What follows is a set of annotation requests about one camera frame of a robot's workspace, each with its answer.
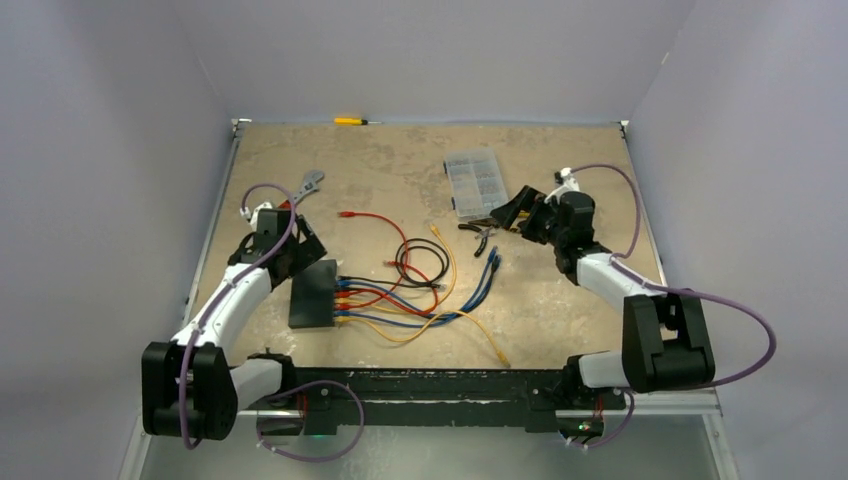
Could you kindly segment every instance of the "pliers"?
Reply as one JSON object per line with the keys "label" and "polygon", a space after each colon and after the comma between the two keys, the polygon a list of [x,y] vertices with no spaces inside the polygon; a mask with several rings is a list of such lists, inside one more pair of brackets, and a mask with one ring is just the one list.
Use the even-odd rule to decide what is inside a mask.
{"label": "pliers", "polygon": [[457,225],[457,228],[459,228],[460,230],[470,230],[472,232],[477,232],[477,235],[475,235],[474,238],[480,239],[480,246],[477,247],[477,250],[474,252],[475,258],[480,257],[480,255],[482,255],[483,252],[486,251],[486,244],[489,243],[489,237],[495,234],[495,232],[493,231],[493,229],[495,228],[494,226],[481,228],[477,225],[472,225],[470,223],[460,223],[459,225]]}

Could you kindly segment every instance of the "beige tabletop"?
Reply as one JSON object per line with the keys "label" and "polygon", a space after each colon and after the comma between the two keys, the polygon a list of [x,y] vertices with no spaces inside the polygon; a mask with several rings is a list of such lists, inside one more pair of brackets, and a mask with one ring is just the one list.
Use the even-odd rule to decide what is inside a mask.
{"label": "beige tabletop", "polygon": [[[459,222],[451,209],[442,160],[450,151],[482,146],[494,149],[510,197],[525,184],[542,191],[552,189],[553,173],[565,166],[608,162],[632,173],[624,141],[614,127],[254,124],[247,127],[235,159],[201,275],[195,312],[221,281],[227,258],[249,232],[249,225],[239,215],[244,191],[260,182],[279,183],[294,191],[311,169],[323,170],[326,177],[320,183],[321,191],[307,196],[297,211],[327,248],[326,258],[338,261],[340,275],[396,280],[394,270],[383,262],[394,257],[401,240],[383,222],[339,218],[337,212],[380,213],[397,222],[408,237],[435,241],[428,227],[434,224],[456,256],[456,289],[443,306],[459,308],[476,287],[485,256],[474,258],[479,240],[472,232],[456,227]],[[581,172],[578,180],[581,190],[597,203],[596,238],[613,251],[625,249],[635,218],[627,184],[607,170]],[[249,205],[266,199],[279,202],[284,197],[273,190],[257,191]],[[503,263],[491,293],[474,314],[491,330],[513,368],[560,368],[570,355],[620,348],[619,315],[557,271],[551,246],[507,232],[492,237],[489,245],[498,246]],[[426,252],[413,253],[412,263],[432,272],[434,260],[425,257]],[[626,263],[659,280],[644,228]],[[291,355],[299,366],[501,367],[482,332],[464,318],[400,346],[379,337],[367,325],[355,323],[292,331],[287,326],[290,288],[291,282],[285,282],[254,312],[228,353],[231,364],[267,347]],[[429,306],[420,292],[406,290],[404,294],[416,305]],[[396,327],[386,330],[395,335],[411,333]]]}

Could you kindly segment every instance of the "screwdriver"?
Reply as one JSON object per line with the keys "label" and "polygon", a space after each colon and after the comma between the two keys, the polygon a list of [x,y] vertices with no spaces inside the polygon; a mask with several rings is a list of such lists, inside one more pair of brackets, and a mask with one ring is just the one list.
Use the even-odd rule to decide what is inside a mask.
{"label": "screwdriver", "polygon": [[336,125],[379,125],[383,122],[369,122],[364,118],[348,118],[348,117],[336,117],[333,119],[333,122]]}

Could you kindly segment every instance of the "gray wall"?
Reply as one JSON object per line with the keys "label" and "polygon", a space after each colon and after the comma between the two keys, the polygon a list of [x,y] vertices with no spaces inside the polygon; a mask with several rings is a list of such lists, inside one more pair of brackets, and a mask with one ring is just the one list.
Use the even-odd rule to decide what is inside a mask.
{"label": "gray wall", "polygon": [[[845,478],[848,4],[699,0],[630,123],[670,282],[765,314],[777,356],[719,389],[743,478]],[[765,348],[709,308],[720,373]]]}
{"label": "gray wall", "polygon": [[630,118],[694,0],[177,0],[232,116]]}
{"label": "gray wall", "polygon": [[114,478],[228,120],[173,6],[0,6],[0,477]]}

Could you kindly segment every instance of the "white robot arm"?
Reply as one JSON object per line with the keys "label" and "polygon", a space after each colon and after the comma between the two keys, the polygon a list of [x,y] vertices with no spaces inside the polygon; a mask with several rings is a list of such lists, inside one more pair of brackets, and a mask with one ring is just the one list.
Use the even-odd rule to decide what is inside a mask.
{"label": "white robot arm", "polygon": [[[226,354],[248,319],[271,291],[303,271],[327,252],[302,216],[296,218],[297,235],[290,236],[276,253],[251,268],[279,243],[289,222],[288,209],[263,208],[254,213],[255,233],[247,235],[230,256],[221,284],[206,305],[170,342],[152,342],[142,355],[142,418],[153,435],[179,436],[180,366],[196,331],[190,357],[186,403],[188,430],[194,438],[221,440],[229,434],[236,413],[257,400],[276,393],[293,381],[294,366],[285,355],[252,355],[230,369]],[[219,294],[226,291],[222,298]],[[206,321],[201,328],[201,319]]]}
{"label": "white robot arm", "polygon": [[[570,388],[650,392],[712,380],[715,362],[700,300],[651,290],[641,275],[614,267],[614,255],[594,239],[594,200],[580,191],[570,169],[554,178],[558,187],[550,194],[525,186],[491,214],[508,228],[527,212],[518,223],[521,236],[553,245],[559,271],[622,315],[622,349],[569,358],[564,373]],[[662,327],[677,337],[664,340]]]}

